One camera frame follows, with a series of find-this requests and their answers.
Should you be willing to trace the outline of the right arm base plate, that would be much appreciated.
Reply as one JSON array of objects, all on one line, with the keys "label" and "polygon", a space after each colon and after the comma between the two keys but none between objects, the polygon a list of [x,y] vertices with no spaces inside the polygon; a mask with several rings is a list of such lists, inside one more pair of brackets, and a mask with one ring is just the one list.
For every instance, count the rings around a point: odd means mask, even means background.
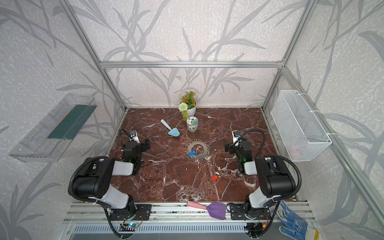
[{"label": "right arm base plate", "polygon": [[245,203],[227,204],[227,210],[231,215],[231,220],[258,220],[258,221],[269,221],[271,218],[271,212],[269,208],[251,208]]}]

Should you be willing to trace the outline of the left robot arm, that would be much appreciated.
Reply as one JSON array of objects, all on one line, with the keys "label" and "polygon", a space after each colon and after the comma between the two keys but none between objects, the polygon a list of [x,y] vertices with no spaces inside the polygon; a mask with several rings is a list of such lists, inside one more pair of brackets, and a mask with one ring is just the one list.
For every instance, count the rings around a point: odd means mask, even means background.
[{"label": "left robot arm", "polygon": [[152,205],[135,205],[134,198],[113,187],[111,180],[113,176],[137,175],[142,153],[150,148],[148,139],[143,144],[131,140],[124,145],[122,159],[87,158],[71,177],[69,194],[76,200],[101,205],[111,221],[149,220]]}]

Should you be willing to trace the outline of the red key tag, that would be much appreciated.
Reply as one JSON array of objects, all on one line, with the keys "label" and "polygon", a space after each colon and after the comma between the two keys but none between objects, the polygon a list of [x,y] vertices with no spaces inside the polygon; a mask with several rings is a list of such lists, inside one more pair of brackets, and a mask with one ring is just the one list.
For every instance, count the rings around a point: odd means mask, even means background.
[{"label": "red key tag", "polygon": [[215,176],[212,178],[212,182],[216,182],[219,179],[220,175],[215,174]]}]

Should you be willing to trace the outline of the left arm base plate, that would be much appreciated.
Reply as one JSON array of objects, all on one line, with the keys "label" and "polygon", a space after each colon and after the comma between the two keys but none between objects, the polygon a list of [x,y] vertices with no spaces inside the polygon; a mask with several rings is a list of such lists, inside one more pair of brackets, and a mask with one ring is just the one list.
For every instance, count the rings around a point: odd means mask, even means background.
[{"label": "left arm base plate", "polygon": [[150,218],[151,209],[151,204],[138,204],[135,205],[135,207],[129,209],[111,209],[109,217],[111,221],[148,221]]}]

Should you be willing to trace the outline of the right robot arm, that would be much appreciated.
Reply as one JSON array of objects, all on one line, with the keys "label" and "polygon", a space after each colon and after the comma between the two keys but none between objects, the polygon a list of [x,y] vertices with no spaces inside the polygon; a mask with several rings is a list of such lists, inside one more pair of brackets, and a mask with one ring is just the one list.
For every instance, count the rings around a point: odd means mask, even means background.
[{"label": "right robot arm", "polygon": [[302,186],[302,175],[289,159],[278,156],[252,158],[249,141],[225,145],[225,152],[236,155],[238,167],[245,175],[256,175],[259,187],[246,196],[244,203],[230,203],[232,220],[267,220],[271,217],[270,207],[296,195]]}]

